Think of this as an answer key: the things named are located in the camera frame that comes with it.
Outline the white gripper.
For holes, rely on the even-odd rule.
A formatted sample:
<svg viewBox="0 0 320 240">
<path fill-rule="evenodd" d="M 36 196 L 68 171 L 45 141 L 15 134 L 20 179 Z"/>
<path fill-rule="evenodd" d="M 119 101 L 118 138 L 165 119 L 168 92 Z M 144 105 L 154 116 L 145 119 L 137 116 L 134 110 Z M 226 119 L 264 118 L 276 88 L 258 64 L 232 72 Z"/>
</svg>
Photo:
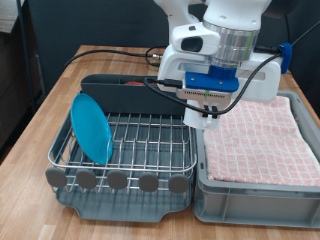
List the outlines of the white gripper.
<svg viewBox="0 0 320 240">
<path fill-rule="evenodd" d="M 229 104 L 244 91 L 241 98 L 247 101 L 270 102 L 278 91 L 281 76 L 281 61 L 271 60 L 260 70 L 258 66 L 271 58 L 270 54 L 253 53 L 240 67 L 215 66 L 214 58 L 183 53 L 170 45 L 164 52 L 158 81 L 177 80 L 179 86 L 160 86 L 162 91 L 175 92 L 180 99 L 207 104 Z M 204 105 L 203 118 L 209 116 L 210 107 Z M 212 106 L 212 112 L 218 112 Z"/>
</svg>

